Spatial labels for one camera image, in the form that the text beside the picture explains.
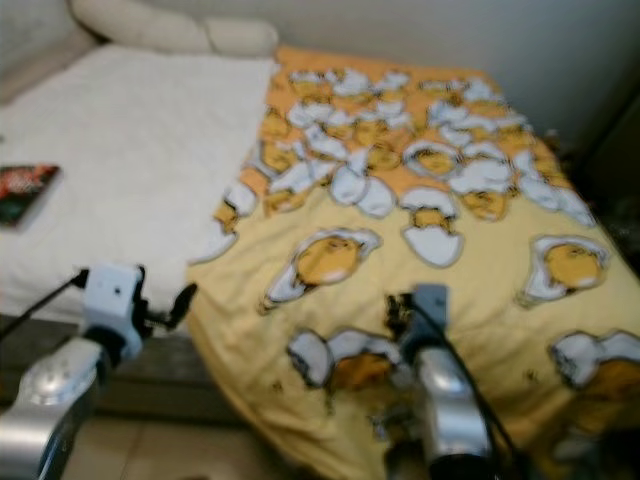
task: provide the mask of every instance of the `black cable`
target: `black cable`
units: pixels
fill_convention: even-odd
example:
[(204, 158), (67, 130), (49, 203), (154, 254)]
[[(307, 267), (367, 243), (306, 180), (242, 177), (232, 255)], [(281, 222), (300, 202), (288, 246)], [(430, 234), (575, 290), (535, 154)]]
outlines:
[(493, 411), (493, 409), (491, 408), (487, 400), (484, 398), (484, 396), (480, 392), (480, 389), (478, 388), (478, 385), (475, 382), (473, 375), (471, 375), (471, 372), (469, 372), (469, 369), (467, 368), (466, 364), (458, 354), (455, 347), (447, 339), (444, 332), (442, 331), (442, 328), (429, 316), (427, 312), (424, 311), (423, 308), (417, 305), (416, 302), (411, 302), (411, 308), (417, 311), (420, 314), (420, 316), (426, 320), (426, 322), (429, 324), (431, 329), (436, 332), (436, 335), (439, 337), (439, 340), (442, 342), (445, 348), (449, 350), (453, 358), (456, 360), (456, 363), (458, 363), (460, 369), (462, 370), (464, 375), (467, 377), (467, 380), (469, 381), (469, 385), (471, 385), (471, 389), (473, 390), (473, 394), (476, 397), (476, 400), (478, 401), (478, 405), (482, 413), (489, 419), (490, 423), (492, 423), (496, 427), (496, 429), (498, 430), (498, 433), (500, 433), (500, 436), (507, 444), (507, 448), (509, 449), (509, 452), (513, 457), (516, 467), (520, 471), (520, 474), (522, 475), (522, 477), (527, 478), (526, 468), (522, 465), (522, 455), (520, 454), (518, 447), (516, 447), (516, 445), (513, 443), (513, 440), (511, 439), (511, 436), (509, 435), (507, 430), (504, 428), (504, 425), (502, 424), (500, 419), (498, 419), (497, 415), (495, 414), (495, 412)]
[(67, 288), (69, 288), (71, 286), (84, 288), (85, 284), (87, 283), (87, 277), (88, 276), (89, 276), (89, 270), (88, 269), (83, 269), (83, 270), (80, 271), (80, 273), (78, 273), (71, 280), (63, 283), (58, 288), (56, 288), (54, 291), (52, 291), (51, 293), (47, 294), (45, 297), (43, 297), (42, 299), (40, 299), (36, 303), (34, 303), (22, 315), (20, 315), (16, 319), (14, 319), (11, 323), (9, 323), (8, 326), (6, 326), (0, 332), (0, 343), (2, 343), (16, 328), (18, 328), (24, 322), (29, 320), (31, 318), (31, 315), (33, 315), (38, 310), (40, 310), (42, 307), (47, 305), (49, 302), (51, 302), (51, 300), (56, 298), (58, 295), (60, 295), (62, 292), (64, 292)]

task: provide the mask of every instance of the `white bedsheet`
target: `white bedsheet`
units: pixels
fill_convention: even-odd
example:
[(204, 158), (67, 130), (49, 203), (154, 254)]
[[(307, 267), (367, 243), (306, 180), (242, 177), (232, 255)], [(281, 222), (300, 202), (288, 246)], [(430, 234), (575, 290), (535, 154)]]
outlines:
[[(272, 63), (107, 46), (2, 108), (0, 164), (63, 176), (28, 228), (0, 231), (0, 312), (105, 261), (145, 265), (145, 295), (168, 308), (255, 140)], [(80, 305), (70, 292), (38, 318)]]

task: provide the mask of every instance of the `tiled floor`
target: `tiled floor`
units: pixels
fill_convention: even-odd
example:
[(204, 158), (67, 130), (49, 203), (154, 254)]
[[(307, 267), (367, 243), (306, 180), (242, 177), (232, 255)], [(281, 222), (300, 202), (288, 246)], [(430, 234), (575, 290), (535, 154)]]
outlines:
[(78, 434), (63, 480), (289, 480), (249, 430), (97, 417)]

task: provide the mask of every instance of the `red book cover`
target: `red book cover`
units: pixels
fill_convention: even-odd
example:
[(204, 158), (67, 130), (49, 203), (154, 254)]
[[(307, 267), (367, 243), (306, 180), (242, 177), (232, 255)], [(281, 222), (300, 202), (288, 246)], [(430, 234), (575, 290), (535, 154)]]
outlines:
[(0, 167), (0, 226), (17, 226), (59, 173), (55, 165)]

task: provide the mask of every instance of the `white wall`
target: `white wall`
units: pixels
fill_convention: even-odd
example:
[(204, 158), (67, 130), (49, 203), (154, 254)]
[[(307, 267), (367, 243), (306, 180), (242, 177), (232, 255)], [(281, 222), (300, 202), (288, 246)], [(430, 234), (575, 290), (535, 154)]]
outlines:
[(66, 0), (0, 0), (0, 76), (75, 28)]
[(260, 16), (285, 42), (488, 71), (536, 130), (577, 141), (640, 64), (640, 0), (146, 0)]

